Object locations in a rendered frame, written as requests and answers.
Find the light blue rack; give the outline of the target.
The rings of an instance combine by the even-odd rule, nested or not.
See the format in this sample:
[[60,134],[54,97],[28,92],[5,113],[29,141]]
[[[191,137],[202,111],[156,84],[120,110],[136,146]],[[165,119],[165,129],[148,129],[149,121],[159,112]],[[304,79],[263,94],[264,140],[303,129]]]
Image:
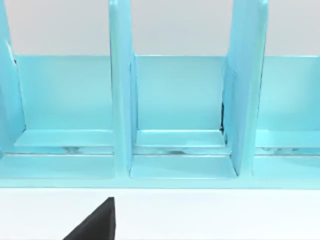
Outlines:
[[0,188],[320,190],[320,0],[0,0]]

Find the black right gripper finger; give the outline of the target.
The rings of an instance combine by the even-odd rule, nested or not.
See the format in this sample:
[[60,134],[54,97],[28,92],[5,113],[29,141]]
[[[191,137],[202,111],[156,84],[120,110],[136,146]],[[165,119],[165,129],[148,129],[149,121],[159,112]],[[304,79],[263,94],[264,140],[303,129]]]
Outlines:
[[115,240],[115,198],[108,197],[62,240]]

